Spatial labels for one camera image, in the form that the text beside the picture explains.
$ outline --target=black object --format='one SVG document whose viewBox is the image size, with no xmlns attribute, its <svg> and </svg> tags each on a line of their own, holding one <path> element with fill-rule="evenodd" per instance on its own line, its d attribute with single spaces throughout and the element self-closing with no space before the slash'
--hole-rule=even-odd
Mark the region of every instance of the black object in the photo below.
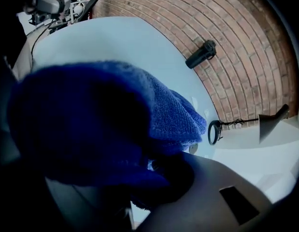
<svg viewBox="0 0 299 232">
<path fill-rule="evenodd" d="M 239 225 L 259 215 L 257 209 L 235 187 L 224 188 L 219 192 L 227 202 Z"/>
<path fill-rule="evenodd" d="M 237 124 L 244 124 L 247 122 L 252 122 L 252 121 L 259 121 L 259 128 L 260 128 L 260 136 L 259 136 L 259 142 L 261 143 L 270 133 L 271 131 L 276 127 L 276 125 L 279 123 L 280 120 L 284 118 L 284 116 L 287 114 L 289 111 L 289 106 L 287 104 L 284 104 L 280 110 L 272 116 L 269 115 L 259 115 L 258 118 L 254 119 L 249 119 L 249 120 L 242 120 L 242 119 L 237 119 L 232 122 L 223 122 L 221 120 L 213 120 L 208 127 L 208 141 L 210 145 L 215 145 L 217 141 L 219 141 L 222 137 L 221 131 L 222 131 L 222 126 L 230 126 L 230 125 L 237 125 Z M 212 141 L 211 140 L 211 130 L 212 127 L 214 127 L 215 130 L 215 138 Z"/>
<path fill-rule="evenodd" d="M 79 22 L 86 21 L 88 19 L 90 11 L 92 10 L 93 6 L 95 6 L 98 1 L 99 0 L 90 0 L 88 2 L 88 4 L 84 8 L 84 12 L 83 12 L 82 16 L 79 18 Z"/>
<path fill-rule="evenodd" d="M 203 61 L 212 59 L 217 53 L 215 47 L 216 43 L 214 41 L 205 41 L 199 50 L 186 60 L 186 65 L 190 69 L 193 69 Z"/>
</svg>

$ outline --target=cloth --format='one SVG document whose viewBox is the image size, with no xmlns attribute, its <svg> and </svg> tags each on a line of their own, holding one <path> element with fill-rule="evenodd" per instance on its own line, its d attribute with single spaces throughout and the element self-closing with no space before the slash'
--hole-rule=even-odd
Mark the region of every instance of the cloth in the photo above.
<svg viewBox="0 0 299 232">
<path fill-rule="evenodd" d="M 114 61 L 28 75 L 12 90 L 8 122 L 21 155 L 48 178 L 122 184 L 138 193 L 169 187 L 148 163 L 201 142 L 206 131 L 185 98 L 148 72 Z"/>
</svg>

